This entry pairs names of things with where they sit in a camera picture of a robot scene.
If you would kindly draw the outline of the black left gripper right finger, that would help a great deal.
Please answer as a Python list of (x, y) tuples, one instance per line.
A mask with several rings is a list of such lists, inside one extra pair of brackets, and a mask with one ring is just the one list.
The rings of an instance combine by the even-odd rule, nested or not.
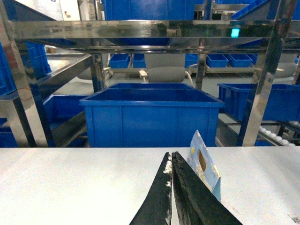
[(178, 152), (172, 154), (174, 198), (181, 225), (240, 225)]

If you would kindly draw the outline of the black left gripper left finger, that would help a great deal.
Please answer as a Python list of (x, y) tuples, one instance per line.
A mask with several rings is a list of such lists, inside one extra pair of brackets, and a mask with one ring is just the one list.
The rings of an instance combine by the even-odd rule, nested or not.
[(172, 158), (167, 152), (132, 225), (170, 225), (172, 219)]

